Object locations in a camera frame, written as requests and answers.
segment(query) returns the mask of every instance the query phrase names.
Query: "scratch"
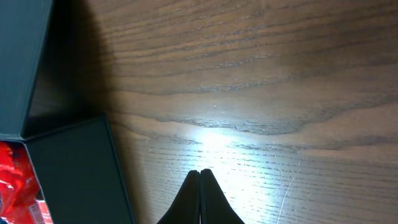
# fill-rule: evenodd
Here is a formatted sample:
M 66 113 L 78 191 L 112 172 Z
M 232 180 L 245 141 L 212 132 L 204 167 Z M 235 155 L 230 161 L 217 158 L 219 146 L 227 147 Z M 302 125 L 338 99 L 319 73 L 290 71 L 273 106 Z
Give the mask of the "scratch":
M 293 176 L 292 180 L 290 181 L 289 185 L 286 188 L 284 198 L 282 199 L 282 203 L 280 204 L 280 209 L 279 209 L 278 219 L 276 220 L 276 224 L 279 223 L 279 218 L 280 218 L 280 215 L 282 214 L 282 208 L 283 208 L 284 203 L 285 203 L 287 192 L 289 191 L 290 186 L 293 184 L 293 181 L 294 181 L 295 178 L 296 178 L 296 175 Z

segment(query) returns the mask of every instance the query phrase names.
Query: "table surface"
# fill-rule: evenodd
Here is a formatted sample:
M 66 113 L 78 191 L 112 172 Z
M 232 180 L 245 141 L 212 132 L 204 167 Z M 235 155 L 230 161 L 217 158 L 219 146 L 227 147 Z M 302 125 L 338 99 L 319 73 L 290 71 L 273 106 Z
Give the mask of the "table surface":
M 138 223 L 204 168 L 245 223 L 397 223 L 397 1 L 76 11 L 86 94 L 109 115 Z

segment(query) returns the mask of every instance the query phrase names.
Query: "black pointed object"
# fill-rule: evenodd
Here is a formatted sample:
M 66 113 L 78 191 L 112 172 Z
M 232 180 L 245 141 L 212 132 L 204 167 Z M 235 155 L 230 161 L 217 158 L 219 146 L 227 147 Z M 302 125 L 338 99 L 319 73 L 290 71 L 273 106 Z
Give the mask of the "black pointed object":
M 200 206 L 202 224 L 244 224 L 229 205 L 216 177 L 209 169 L 200 172 Z
M 216 178 L 209 169 L 191 170 L 173 204 L 158 224 L 244 224 L 229 205 Z
M 191 170 L 185 178 L 177 196 L 158 224 L 199 224 L 199 172 Z

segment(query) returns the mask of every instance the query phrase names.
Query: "box lid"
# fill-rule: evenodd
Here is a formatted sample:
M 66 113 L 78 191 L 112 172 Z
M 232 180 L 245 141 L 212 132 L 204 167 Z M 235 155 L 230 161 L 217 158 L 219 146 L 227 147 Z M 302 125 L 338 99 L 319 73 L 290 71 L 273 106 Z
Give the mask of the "box lid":
M 51 0 L 0 0 L 0 138 L 22 138 Z
M 24 144 L 54 223 L 135 223 L 106 117 Z

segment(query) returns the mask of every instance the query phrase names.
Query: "red packaging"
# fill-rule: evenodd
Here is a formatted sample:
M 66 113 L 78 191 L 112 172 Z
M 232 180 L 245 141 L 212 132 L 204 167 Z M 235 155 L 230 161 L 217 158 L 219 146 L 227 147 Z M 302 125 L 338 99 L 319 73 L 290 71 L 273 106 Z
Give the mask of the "red packaging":
M 0 142 L 0 217 L 13 224 L 44 223 L 35 209 L 39 190 L 23 145 Z
M 45 203 L 45 200 L 43 198 L 42 192 L 39 192 L 36 196 L 36 202 L 39 205 L 44 224 L 53 224 L 49 208 L 47 204 Z

